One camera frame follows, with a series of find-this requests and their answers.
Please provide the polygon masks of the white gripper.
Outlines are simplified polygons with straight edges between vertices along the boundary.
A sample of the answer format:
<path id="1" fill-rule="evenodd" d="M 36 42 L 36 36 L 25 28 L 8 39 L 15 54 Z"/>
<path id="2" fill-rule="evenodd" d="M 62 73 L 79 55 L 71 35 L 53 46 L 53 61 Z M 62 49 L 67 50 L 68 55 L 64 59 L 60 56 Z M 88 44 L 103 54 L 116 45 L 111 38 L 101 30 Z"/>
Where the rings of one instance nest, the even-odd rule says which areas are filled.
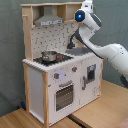
<path id="1" fill-rule="evenodd" d="M 93 0 L 84 0 L 82 2 L 81 8 L 86 8 L 89 11 L 93 10 Z"/>

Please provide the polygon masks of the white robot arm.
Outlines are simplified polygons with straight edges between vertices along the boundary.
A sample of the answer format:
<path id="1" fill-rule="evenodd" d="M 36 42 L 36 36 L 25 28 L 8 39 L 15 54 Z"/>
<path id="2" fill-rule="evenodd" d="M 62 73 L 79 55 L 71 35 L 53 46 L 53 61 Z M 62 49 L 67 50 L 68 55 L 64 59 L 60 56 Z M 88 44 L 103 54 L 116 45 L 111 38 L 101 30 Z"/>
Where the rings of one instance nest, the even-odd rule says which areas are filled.
<path id="1" fill-rule="evenodd" d="M 101 28 L 100 18 L 93 12 L 93 0 L 84 0 L 74 18 L 82 24 L 75 31 L 75 37 L 96 56 L 108 60 L 121 74 L 121 83 L 128 88 L 128 51 L 121 44 L 94 45 L 90 38 Z"/>

